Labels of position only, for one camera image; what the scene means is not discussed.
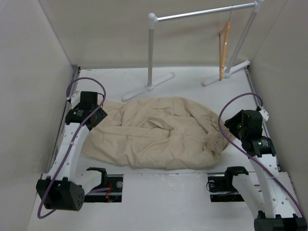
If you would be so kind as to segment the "beige trousers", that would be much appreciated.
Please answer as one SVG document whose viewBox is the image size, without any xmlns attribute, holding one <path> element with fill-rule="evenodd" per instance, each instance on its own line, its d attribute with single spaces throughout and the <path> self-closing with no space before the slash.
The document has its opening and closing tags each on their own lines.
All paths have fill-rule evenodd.
<svg viewBox="0 0 308 231">
<path fill-rule="evenodd" d="M 215 166 L 234 136 L 218 115 L 182 97 L 107 101 L 107 117 L 87 136 L 82 153 L 118 167 L 161 170 Z"/>
</svg>

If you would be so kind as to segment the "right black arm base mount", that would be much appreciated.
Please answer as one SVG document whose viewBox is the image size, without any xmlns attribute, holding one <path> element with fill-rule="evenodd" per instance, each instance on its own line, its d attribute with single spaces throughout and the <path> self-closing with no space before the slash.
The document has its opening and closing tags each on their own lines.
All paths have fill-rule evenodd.
<svg viewBox="0 0 308 231">
<path fill-rule="evenodd" d="M 210 192 L 212 203 L 244 202 L 243 197 L 233 187 L 227 184 L 222 174 L 208 175 L 206 189 Z"/>
</svg>

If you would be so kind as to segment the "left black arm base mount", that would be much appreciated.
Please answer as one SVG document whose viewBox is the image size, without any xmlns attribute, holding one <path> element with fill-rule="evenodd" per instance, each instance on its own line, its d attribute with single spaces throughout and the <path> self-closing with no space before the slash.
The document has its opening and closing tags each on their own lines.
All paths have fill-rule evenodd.
<svg viewBox="0 0 308 231">
<path fill-rule="evenodd" d="M 81 203 L 120 203 L 124 186 L 123 175 L 104 175 L 101 172 L 82 176 L 78 184 L 84 192 L 77 197 Z"/>
</svg>

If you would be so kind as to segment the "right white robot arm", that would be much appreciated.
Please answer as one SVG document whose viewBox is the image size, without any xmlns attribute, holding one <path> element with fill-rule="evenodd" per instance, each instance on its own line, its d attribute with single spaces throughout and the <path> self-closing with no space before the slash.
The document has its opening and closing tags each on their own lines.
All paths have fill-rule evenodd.
<svg viewBox="0 0 308 231">
<path fill-rule="evenodd" d="M 256 231 L 306 231 L 306 219 L 296 214 L 291 195 L 279 181 L 274 145 L 262 135 L 262 123 L 268 117 L 265 110 L 241 110 L 225 122 L 250 158 L 260 190 L 244 167 L 228 167 L 223 185 L 240 193 L 253 215 Z"/>
</svg>

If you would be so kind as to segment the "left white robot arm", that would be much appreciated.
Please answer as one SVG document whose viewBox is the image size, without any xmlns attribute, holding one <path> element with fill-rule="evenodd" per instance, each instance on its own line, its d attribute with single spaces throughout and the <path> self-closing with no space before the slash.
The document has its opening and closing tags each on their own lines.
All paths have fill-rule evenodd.
<svg viewBox="0 0 308 231">
<path fill-rule="evenodd" d="M 69 102 L 72 109 L 65 117 L 64 135 L 56 159 L 45 177 L 37 181 L 36 190 L 41 198 L 39 208 L 51 211 L 79 211 L 85 197 L 92 190 L 103 192 L 108 186 L 104 168 L 89 167 L 77 174 L 82 146 L 90 131 L 107 113 L 98 103 L 99 93 L 76 92 Z"/>
</svg>

